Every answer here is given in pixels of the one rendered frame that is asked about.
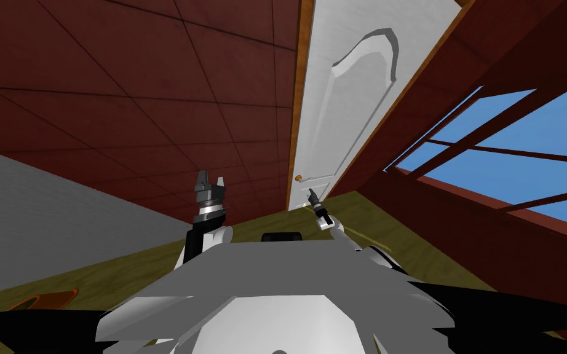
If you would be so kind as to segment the orange round shape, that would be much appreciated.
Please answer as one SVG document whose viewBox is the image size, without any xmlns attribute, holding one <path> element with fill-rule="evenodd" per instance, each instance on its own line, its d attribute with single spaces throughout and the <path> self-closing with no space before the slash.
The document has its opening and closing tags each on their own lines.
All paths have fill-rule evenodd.
<svg viewBox="0 0 567 354">
<path fill-rule="evenodd" d="M 7 311 L 27 310 L 27 309 L 52 309 L 60 310 L 65 308 L 77 295 L 78 288 L 67 291 L 37 294 L 14 304 Z"/>
</svg>

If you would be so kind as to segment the window with brown frame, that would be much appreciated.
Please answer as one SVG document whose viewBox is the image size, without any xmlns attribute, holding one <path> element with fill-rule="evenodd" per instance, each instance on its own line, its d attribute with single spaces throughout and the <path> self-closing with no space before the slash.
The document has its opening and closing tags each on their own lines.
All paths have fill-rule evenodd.
<svg viewBox="0 0 567 354">
<path fill-rule="evenodd" d="M 432 139 L 457 143 L 534 90 L 481 98 Z M 567 93 L 476 147 L 567 156 Z M 397 167 L 413 171 L 447 149 L 425 142 Z M 468 149 L 425 176 L 516 205 L 567 193 L 567 162 Z M 528 208 L 567 222 L 567 201 Z"/>
</svg>

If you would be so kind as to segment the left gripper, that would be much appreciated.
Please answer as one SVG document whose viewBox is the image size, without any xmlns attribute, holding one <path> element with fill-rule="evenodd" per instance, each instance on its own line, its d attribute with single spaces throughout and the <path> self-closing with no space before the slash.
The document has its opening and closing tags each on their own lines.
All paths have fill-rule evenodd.
<svg viewBox="0 0 567 354">
<path fill-rule="evenodd" d="M 216 184 L 209 184 L 208 171 L 201 170 L 198 173 L 198 184 L 194 187 L 196 203 L 221 203 L 224 200 L 226 186 L 224 178 L 218 177 Z"/>
</svg>

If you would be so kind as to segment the white panelled door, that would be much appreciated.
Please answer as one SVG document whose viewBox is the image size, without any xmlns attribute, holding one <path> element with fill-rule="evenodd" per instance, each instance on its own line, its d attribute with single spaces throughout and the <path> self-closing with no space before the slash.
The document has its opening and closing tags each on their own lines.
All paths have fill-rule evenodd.
<svg viewBox="0 0 567 354">
<path fill-rule="evenodd" d="M 320 200 L 333 191 L 460 8 L 456 0 L 315 1 L 290 210 L 309 205 L 309 188 Z"/>
</svg>

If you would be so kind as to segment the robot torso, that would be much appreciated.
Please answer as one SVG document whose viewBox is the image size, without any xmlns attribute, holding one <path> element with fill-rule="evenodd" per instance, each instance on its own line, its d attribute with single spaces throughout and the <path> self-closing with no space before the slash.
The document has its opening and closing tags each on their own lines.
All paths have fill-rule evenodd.
<svg viewBox="0 0 567 354">
<path fill-rule="evenodd" d="M 103 317 L 110 354 L 458 354 L 455 321 L 384 250 L 334 240 L 205 239 Z"/>
</svg>

